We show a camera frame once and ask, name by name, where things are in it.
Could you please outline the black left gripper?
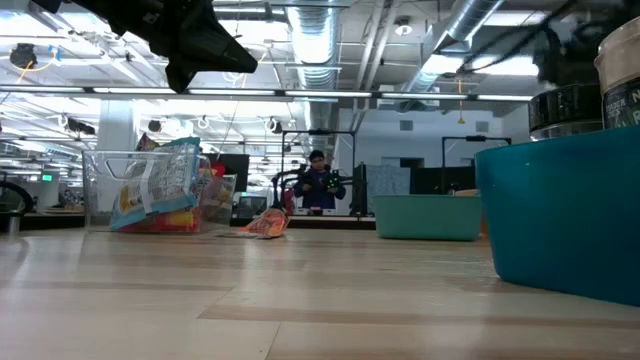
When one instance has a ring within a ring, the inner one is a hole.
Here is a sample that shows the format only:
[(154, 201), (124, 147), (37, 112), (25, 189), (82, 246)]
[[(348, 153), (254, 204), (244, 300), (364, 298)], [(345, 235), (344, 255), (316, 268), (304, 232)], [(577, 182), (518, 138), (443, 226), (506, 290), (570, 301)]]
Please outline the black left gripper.
[(174, 54), (165, 68), (169, 88), (184, 93), (198, 71), (254, 73), (257, 60), (215, 20), (209, 0), (32, 0), (50, 13), (75, 3), (106, 20), (117, 35), (130, 32), (153, 52)]

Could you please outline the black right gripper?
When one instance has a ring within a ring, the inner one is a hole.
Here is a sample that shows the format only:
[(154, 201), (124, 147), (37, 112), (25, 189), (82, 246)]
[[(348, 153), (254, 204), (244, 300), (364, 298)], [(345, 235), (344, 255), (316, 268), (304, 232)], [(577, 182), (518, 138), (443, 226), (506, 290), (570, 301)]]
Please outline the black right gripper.
[(549, 26), (535, 43), (532, 60), (538, 68), (537, 80), (551, 85), (597, 83), (594, 61), (601, 42), (638, 17), (640, 14), (615, 14), (610, 18), (582, 21), (564, 35)]

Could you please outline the blue white beef ramen packet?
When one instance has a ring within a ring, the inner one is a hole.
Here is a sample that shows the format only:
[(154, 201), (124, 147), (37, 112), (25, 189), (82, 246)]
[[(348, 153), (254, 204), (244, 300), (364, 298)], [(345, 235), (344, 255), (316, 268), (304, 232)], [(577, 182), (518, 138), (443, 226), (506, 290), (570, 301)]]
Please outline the blue white beef ramen packet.
[(199, 145), (199, 138), (186, 137), (133, 154), (114, 200), (110, 229), (194, 207)]

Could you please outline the orange snack packet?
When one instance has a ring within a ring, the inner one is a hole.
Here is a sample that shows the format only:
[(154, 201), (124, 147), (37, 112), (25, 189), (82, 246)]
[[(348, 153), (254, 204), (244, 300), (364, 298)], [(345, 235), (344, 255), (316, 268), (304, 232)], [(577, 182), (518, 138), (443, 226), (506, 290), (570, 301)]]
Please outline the orange snack packet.
[(269, 208), (248, 225), (240, 228), (238, 233), (257, 238), (273, 239), (284, 234), (289, 221), (289, 217), (283, 210)]

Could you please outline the white building column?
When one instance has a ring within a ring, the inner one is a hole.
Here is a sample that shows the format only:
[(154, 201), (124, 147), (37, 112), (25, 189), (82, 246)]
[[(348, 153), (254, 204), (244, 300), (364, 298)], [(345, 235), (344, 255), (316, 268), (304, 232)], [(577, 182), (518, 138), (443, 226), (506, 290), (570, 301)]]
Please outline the white building column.
[(102, 100), (96, 148), (132, 151), (138, 142), (138, 127), (133, 101)]

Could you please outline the black background monitor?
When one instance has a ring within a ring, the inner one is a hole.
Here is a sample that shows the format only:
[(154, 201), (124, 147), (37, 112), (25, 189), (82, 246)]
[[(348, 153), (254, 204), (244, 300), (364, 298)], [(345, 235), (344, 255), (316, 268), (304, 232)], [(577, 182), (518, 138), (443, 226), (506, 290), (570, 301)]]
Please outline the black background monitor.
[(214, 154), (213, 160), (222, 163), (225, 173), (236, 176), (235, 192), (245, 192), (248, 185), (250, 156), (247, 154)]

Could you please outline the long ceiling light strip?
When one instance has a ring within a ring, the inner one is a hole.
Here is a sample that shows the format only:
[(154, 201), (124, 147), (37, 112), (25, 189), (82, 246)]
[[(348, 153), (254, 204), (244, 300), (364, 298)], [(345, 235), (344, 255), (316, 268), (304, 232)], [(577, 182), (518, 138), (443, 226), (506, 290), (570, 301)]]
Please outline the long ceiling light strip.
[(211, 99), (242, 101), (259, 99), (263, 101), (303, 101), (335, 99), (374, 99), (389, 101), (462, 101), (462, 102), (504, 102), (526, 103), (532, 96), (460, 94), (460, 93), (400, 93), (379, 91), (338, 91), (338, 90), (284, 90), (250, 88), (191, 88), (176, 93), (169, 88), (159, 87), (78, 87), (52, 85), (0, 84), (0, 92), (12, 94), (38, 94), (65, 97), (128, 97), (132, 99)]

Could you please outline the person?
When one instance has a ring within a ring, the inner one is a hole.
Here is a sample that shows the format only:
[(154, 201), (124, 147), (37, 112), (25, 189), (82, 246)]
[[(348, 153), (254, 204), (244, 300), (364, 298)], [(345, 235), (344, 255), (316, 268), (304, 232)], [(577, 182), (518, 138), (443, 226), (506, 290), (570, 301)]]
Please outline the person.
[(334, 210), (336, 201), (345, 197), (346, 189), (332, 175), (322, 151), (313, 150), (308, 160), (310, 167), (295, 183), (294, 196), (303, 199), (304, 208)]

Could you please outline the clear plastic container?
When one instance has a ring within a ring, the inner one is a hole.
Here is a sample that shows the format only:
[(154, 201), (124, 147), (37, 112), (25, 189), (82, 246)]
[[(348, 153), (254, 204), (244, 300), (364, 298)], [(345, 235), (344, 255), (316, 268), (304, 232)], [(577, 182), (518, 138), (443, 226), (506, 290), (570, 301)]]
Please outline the clear plastic container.
[[(85, 228), (90, 231), (119, 232), (110, 229), (110, 220), (117, 192), (124, 180), (124, 173), (137, 151), (87, 151), (83, 154), (83, 186)], [(199, 159), (210, 162), (204, 155)], [(196, 186), (193, 188), (197, 204), (191, 208), (198, 208), (202, 212), (202, 197), (208, 190), (214, 177), (201, 175), (198, 169)], [(198, 234), (218, 231), (228, 226), (207, 226), (202, 220)]]

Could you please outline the black curved hoop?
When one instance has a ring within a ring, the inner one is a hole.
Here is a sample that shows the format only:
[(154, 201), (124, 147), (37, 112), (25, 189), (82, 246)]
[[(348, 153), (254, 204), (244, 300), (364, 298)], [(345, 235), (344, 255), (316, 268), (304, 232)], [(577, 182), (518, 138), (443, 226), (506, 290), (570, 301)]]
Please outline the black curved hoop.
[(10, 191), (17, 193), (22, 198), (24, 206), (20, 210), (21, 214), (26, 214), (33, 209), (34, 207), (33, 198), (23, 187), (11, 182), (0, 181), (0, 188), (9, 189)]

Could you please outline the silver round air duct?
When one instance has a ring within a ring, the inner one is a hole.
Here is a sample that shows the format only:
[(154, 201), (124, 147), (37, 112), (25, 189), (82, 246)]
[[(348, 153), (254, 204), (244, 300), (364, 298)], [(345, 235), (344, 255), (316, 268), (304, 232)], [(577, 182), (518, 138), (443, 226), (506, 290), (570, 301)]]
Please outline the silver round air duct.
[(450, 16), (431, 25), (422, 43), (422, 64), (402, 92), (427, 92), (445, 73), (455, 73), (469, 55), (473, 37), (504, 0), (456, 0)]
[[(295, 61), (302, 65), (297, 70), (302, 90), (336, 90), (339, 34), (337, 7), (329, 4), (337, 0), (304, 0), (310, 5), (288, 7), (286, 14), (291, 26), (291, 41)], [(303, 105), (307, 130), (336, 130), (338, 126), (337, 102), (329, 100), (307, 101)], [(324, 153), (326, 162), (334, 159), (337, 135), (309, 135), (311, 150)]]

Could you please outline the black gantry frame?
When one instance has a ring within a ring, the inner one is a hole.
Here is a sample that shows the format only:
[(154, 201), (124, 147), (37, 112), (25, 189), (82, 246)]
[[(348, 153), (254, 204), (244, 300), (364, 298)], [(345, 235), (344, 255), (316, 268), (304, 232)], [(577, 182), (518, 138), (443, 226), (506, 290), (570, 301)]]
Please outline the black gantry frame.
[(300, 147), (306, 156), (318, 150), (325, 156), (325, 161), (333, 168), (338, 168), (340, 160), (347, 154), (347, 168), (356, 165), (356, 132), (348, 130), (331, 130), (316, 128), (310, 130), (284, 130), (280, 135), (281, 167), (289, 148)]
[(448, 140), (463, 140), (465, 142), (487, 142), (491, 141), (502, 141), (507, 145), (512, 145), (512, 139), (510, 137), (486, 137), (483, 135), (467, 135), (467, 136), (444, 136), (441, 138), (441, 181), (440, 181), (440, 192), (445, 195), (449, 193), (449, 189), (447, 188), (447, 176), (446, 176), (446, 142)]

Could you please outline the black aluminium table frame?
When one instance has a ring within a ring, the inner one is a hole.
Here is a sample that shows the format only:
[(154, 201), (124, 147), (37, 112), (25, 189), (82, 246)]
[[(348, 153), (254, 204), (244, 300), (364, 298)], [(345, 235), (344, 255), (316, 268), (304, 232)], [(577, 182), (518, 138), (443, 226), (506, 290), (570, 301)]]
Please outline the black aluminium table frame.
[[(21, 231), (83, 228), (85, 218), (81, 214), (27, 214), (20, 221)], [(342, 216), (292, 216), (291, 229), (342, 229), (375, 230), (374, 217)]]

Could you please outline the light teal handled basket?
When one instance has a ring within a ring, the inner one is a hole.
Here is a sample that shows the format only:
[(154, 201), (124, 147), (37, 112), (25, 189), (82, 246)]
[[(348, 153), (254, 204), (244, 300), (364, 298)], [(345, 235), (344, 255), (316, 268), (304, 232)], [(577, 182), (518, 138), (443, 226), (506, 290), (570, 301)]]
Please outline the light teal handled basket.
[(381, 238), (474, 241), (480, 234), (479, 196), (377, 195), (373, 204)]

